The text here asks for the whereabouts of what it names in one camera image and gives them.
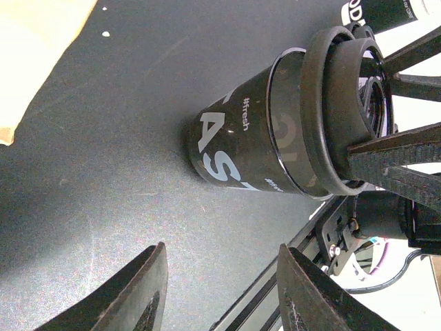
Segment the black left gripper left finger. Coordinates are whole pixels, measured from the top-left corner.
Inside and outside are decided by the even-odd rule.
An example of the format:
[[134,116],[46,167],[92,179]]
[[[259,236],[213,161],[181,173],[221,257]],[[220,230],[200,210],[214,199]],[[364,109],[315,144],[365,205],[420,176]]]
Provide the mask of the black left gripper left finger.
[[151,245],[93,293],[38,330],[160,330],[167,294],[163,242]]

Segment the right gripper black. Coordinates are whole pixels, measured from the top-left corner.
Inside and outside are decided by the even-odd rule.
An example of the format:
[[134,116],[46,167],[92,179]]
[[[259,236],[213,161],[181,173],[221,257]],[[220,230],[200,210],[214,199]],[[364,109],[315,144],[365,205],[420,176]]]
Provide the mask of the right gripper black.
[[440,162],[440,123],[370,140],[347,151],[352,177],[385,189],[354,198],[353,235],[406,239],[411,248],[439,255],[440,177],[407,166]]

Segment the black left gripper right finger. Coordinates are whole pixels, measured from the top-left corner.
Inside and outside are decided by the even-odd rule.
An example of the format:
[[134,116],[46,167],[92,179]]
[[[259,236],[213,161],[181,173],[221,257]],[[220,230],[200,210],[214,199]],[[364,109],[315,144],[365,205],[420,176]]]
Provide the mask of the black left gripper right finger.
[[285,244],[278,253],[277,286],[284,330],[397,329]]

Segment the yellow paper takeout bag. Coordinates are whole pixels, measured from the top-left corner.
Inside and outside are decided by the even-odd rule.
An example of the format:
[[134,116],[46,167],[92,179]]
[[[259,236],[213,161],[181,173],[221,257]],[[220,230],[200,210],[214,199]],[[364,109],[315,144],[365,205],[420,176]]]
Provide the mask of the yellow paper takeout bag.
[[1,2],[1,144],[9,146],[26,109],[78,37],[96,1]]

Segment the black printed coffee cup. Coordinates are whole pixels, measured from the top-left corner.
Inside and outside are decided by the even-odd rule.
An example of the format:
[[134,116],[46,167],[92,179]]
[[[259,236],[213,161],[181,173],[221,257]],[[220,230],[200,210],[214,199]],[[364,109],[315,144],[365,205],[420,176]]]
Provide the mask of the black printed coffee cup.
[[239,190],[326,200],[302,135],[300,71],[306,51],[289,48],[268,68],[202,110],[187,149],[207,182]]

